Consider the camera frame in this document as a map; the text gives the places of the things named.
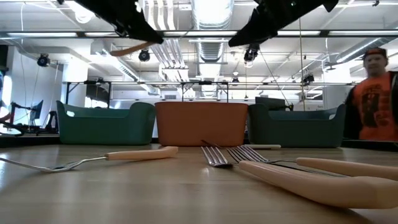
black cap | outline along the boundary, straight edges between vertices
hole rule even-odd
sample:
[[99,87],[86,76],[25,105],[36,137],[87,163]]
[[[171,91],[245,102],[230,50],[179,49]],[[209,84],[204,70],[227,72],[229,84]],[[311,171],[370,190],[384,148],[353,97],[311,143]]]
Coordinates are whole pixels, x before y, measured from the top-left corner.
[[369,49],[365,52],[365,54],[363,55],[363,60],[365,60],[365,58],[368,55],[372,55],[372,54],[380,54],[383,57],[385,57],[387,59],[387,50],[386,49],[382,49],[379,47],[373,48],[373,49]]

desk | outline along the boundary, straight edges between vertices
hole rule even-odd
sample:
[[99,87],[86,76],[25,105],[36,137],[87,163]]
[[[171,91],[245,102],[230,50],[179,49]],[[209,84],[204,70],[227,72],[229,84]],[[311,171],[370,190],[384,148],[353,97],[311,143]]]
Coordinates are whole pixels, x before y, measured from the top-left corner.
[[[6,149],[0,156],[53,166],[110,151],[158,148],[34,146]],[[259,151],[268,159],[319,157],[398,165],[398,153],[360,149]],[[397,223],[398,209],[332,208],[266,184],[238,167],[205,164],[200,148],[180,148],[176,158],[157,161],[95,161],[76,171],[41,174],[0,162],[1,223],[56,224],[234,224]]]

white wall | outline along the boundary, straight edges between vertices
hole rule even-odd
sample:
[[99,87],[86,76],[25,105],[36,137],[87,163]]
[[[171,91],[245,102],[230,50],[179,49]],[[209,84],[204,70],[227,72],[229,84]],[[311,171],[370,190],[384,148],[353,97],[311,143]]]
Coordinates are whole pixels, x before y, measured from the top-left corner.
[[[36,60],[21,55],[15,47],[9,48],[7,64],[10,69],[7,75],[12,78],[11,101],[21,106],[32,106],[44,100],[40,119],[35,121],[36,125],[43,125],[47,122],[50,105],[51,110],[57,110],[55,101],[61,97],[63,66],[59,66],[55,76],[55,68],[39,67]],[[15,123],[28,124],[25,110],[16,109]]]

orange bin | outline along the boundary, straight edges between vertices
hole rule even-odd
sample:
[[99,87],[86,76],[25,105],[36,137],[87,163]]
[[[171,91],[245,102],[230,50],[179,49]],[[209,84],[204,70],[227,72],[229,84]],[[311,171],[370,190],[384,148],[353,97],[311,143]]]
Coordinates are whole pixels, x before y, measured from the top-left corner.
[[159,102],[155,104],[159,143],[163,146],[243,144],[248,106],[243,103]]

table surface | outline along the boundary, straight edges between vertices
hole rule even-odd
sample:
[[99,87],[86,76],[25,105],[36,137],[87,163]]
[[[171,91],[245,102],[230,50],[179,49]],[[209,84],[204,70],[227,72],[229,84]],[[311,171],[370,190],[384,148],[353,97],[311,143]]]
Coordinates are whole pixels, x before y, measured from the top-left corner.
[[[0,151],[26,164],[54,166],[105,152],[156,149],[34,146]],[[396,166],[398,153],[364,149],[258,151],[268,159],[319,157]],[[0,161],[1,223],[397,223],[398,208],[348,210],[296,196],[238,167],[207,166],[199,147],[156,161],[93,161],[77,170],[43,174]]]

